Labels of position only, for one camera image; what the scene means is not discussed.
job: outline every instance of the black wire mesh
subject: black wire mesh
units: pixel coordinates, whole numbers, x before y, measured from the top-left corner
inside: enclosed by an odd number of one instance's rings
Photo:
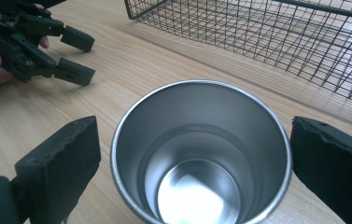
[[[352,0],[125,3],[130,19],[283,68],[352,100]]]

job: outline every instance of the silver cup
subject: silver cup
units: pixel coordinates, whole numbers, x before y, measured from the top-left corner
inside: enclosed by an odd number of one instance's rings
[[[280,120],[234,86],[191,80],[137,102],[115,132],[112,174],[148,223],[257,223],[291,177]]]

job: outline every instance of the wooden surface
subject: wooden surface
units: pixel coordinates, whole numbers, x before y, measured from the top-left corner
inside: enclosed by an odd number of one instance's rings
[[[319,119],[352,135],[352,102],[309,85],[264,63],[164,34],[129,21],[123,1],[69,0],[52,17],[96,39],[81,53],[50,39],[47,54],[96,70],[80,88],[55,78],[14,80],[0,89],[0,175],[15,176],[14,164],[66,123],[96,116],[102,150],[100,168],[69,223],[141,223],[119,196],[110,168],[113,133],[125,112],[150,91],[179,80],[212,79],[233,84],[273,109],[290,134],[294,116]],[[342,223],[293,175],[282,203],[266,223]]]

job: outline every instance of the stainless steel cup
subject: stainless steel cup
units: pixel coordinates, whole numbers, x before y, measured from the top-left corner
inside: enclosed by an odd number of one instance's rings
[[[121,196],[148,223],[256,223],[274,211],[291,176],[289,140],[274,112],[206,80],[137,102],[110,157]]]

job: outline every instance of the metal cup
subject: metal cup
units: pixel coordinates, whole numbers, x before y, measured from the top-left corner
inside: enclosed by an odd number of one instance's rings
[[[148,223],[256,223],[286,193],[291,150],[280,120],[234,86],[191,80],[160,88],[123,117],[111,168]]]

